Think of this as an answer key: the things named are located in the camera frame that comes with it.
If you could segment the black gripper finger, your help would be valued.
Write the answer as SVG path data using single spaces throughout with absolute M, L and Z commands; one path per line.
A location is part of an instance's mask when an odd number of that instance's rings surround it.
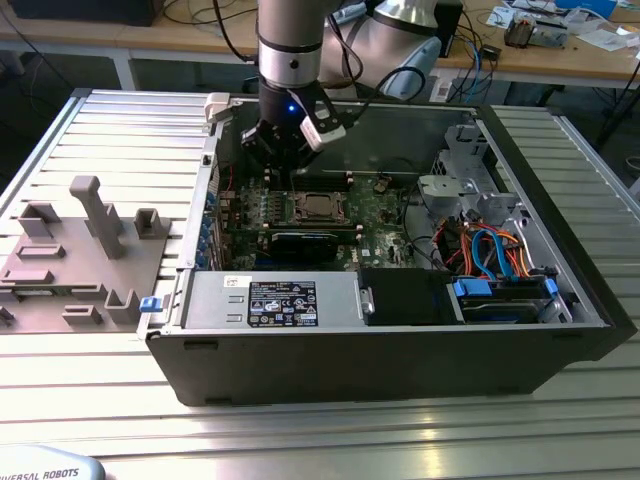
M 273 126 L 265 120 L 259 120 L 254 127 L 242 132 L 241 147 L 264 168 L 279 169 L 280 157 L 273 134 Z
M 279 171 L 288 176 L 292 171 L 308 167 L 319 155 L 307 140 L 298 134 L 284 137 L 281 143 Z

